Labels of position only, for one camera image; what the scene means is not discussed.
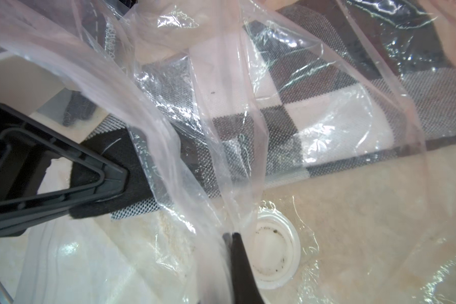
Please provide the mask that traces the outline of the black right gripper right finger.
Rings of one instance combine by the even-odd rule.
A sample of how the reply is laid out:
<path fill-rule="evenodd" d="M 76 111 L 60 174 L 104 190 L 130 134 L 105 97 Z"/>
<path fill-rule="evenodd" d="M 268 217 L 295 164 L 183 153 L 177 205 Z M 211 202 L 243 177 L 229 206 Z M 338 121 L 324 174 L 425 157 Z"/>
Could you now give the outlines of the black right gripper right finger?
<path fill-rule="evenodd" d="M 264 304 L 253 276 L 242 236 L 239 233 L 225 233 L 223 240 L 230 254 L 234 303 Z"/>

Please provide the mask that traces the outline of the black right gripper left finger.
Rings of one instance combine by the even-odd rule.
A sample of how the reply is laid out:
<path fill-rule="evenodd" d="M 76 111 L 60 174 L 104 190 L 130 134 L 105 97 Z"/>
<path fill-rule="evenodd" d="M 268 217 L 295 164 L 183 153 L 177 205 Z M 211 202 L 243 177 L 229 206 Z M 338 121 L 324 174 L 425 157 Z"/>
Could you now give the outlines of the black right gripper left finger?
<path fill-rule="evenodd" d="M 0 103 L 0 238 L 120 196 L 129 172 Z"/>

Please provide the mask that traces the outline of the clear plastic vacuum bag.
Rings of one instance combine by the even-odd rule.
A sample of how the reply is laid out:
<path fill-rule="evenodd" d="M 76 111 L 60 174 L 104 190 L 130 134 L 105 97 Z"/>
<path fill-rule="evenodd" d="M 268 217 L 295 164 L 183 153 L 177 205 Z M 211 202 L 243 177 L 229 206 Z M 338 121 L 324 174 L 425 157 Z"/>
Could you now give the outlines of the clear plastic vacuum bag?
<path fill-rule="evenodd" d="M 456 1 L 0 1 L 16 303 L 456 303 Z"/>

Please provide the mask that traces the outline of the black white checked scarf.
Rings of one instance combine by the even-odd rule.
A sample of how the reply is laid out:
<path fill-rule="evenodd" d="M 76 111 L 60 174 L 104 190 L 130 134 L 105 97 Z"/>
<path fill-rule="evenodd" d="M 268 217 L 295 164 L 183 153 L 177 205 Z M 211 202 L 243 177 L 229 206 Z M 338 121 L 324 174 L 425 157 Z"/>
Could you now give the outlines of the black white checked scarf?
<path fill-rule="evenodd" d="M 437 26 L 415 1 L 347 1 L 349 12 L 386 64 L 415 101 L 430 149 L 456 139 L 456 66 L 445 54 Z M 373 85 L 389 93 L 376 64 L 364 50 L 355 30 L 336 1 L 298 1 L 277 11 L 314 34 L 354 66 Z M 269 37 L 269 28 L 251 22 L 250 38 L 259 106 L 267 123 L 269 145 L 266 181 L 324 176 L 342 170 L 392 159 L 404 133 L 404 114 L 370 91 L 358 93 L 357 81 L 334 67 L 317 63 L 315 54 Z M 188 56 L 142 66 L 144 88 L 172 119 L 181 140 L 181 157 L 206 193 L 220 196 L 210 152 L 194 114 L 194 89 Z M 210 114 L 226 156 L 241 161 L 253 158 L 252 121 L 241 110 L 226 110 L 212 92 Z M 81 143 L 129 170 L 124 194 L 108 201 L 73 207 L 74 219 L 111 214 L 122 219 L 159 209 L 129 132 L 120 119 L 109 115 Z"/>

